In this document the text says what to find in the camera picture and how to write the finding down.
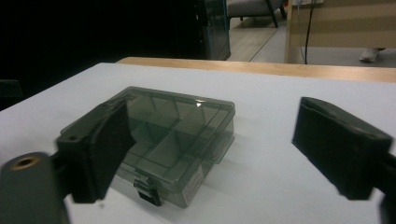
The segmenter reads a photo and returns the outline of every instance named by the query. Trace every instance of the dark background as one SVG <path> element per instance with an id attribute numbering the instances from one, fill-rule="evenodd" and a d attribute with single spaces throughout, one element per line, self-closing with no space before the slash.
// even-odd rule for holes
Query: dark background
<path id="1" fill-rule="evenodd" d="M 204 59 L 200 24 L 183 10 L 189 4 L 194 1 L 1 1 L 0 79 L 17 79 L 23 97 L 0 98 L 0 110 L 97 63 L 128 56 Z"/>

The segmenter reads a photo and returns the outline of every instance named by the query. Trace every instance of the plastic storage box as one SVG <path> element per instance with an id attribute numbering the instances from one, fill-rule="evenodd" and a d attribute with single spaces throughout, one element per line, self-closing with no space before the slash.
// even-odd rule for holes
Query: plastic storage box
<path id="1" fill-rule="evenodd" d="M 153 204 L 187 207 L 214 163 L 233 142 L 232 102 L 130 87 L 128 99 L 136 144 L 117 175 Z"/>

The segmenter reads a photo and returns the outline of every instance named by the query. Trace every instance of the white tabletop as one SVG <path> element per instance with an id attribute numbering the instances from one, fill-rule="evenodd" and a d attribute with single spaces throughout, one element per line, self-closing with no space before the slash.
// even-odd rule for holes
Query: white tabletop
<path id="1" fill-rule="evenodd" d="M 115 178 L 102 205 L 65 200 L 73 223 L 379 223 L 381 192 L 348 201 L 290 141 L 302 96 L 396 136 L 396 83 L 100 63 L 0 112 L 0 165 L 54 153 L 62 128 L 129 86 L 234 102 L 235 140 L 187 209 L 155 207 Z"/>

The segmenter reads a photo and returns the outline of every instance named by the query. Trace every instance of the wooden table edge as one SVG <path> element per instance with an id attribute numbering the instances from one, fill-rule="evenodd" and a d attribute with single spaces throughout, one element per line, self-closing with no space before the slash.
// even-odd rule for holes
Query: wooden table edge
<path id="1" fill-rule="evenodd" d="M 396 68 L 127 57 L 117 63 L 343 80 L 396 82 Z"/>

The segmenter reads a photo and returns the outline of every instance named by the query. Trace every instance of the chair leg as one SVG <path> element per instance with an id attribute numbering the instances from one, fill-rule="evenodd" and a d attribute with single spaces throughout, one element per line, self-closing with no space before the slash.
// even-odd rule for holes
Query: chair leg
<path id="1" fill-rule="evenodd" d="M 285 12 L 285 8 L 283 6 L 281 6 L 280 8 L 280 14 L 282 14 L 282 18 L 286 19 L 286 12 Z"/>
<path id="2" fill-rule="evenodd" d="M 271 2 L 270 2 L 269 0 L 265 0 L 265 2 L 267 3 L 267 6 L 268 6 L 268 9 L 269 9 L 269 11 L 270 11 L 271 17 L 272 17 L 272 19 L 273 19 L 275 28 L 277 28 L 278 25 L 277 25 L 277 21 L 276 21 L 274 9 L 273 9 L 273 7 L 272 7 L 272 5 L 271 5 Z"/>
<path id="3" fill-rule="evenodd" d="M 231 17 L 227 17 L 227 28 L 230 30 L 230 24 L 231 24 Z"/>

